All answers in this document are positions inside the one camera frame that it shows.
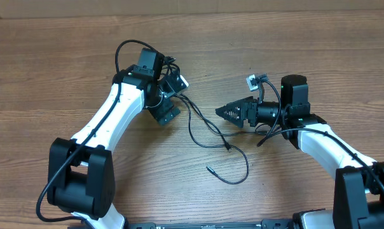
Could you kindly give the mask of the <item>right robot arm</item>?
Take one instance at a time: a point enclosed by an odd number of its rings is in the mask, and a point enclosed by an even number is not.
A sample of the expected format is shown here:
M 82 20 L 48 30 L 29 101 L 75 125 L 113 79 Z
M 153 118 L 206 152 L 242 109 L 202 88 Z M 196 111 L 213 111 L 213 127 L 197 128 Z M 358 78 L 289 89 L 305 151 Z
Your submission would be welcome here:
M 281 79 L 277 101 L 264 101 L 267 75 L 250 75 L 246 97 L 216 109 L 216 114 L 239 128 L 266 124 L 271 130 L 258 142 L 283 135 L 310 155 L 334 179 L 331 210 L 318 209 L 293 214 L 292 219 L 264 219 L 261 228 L 384 228 L 384 162 L 365 156 L 340 139 L 321 117 L 310 112 L 307 78 L 292 74 Z

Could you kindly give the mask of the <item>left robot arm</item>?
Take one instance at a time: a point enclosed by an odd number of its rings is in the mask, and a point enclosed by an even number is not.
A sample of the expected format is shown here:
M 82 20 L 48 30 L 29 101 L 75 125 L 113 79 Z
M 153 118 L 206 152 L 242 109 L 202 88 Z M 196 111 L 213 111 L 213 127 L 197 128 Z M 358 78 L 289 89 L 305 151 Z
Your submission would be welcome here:
M 88 228 L 128 228 L 113 199 L 113 151 L 130 122 L 147 109 L 166 125 L 179 113 L 170 100 L 189 84 L 172 57 L 143 48 L 138 63 L 113 78 L 109 97 L 93 118 L 70 139 L 50 147 L 48 183 L 41 199 L 69 213 Z

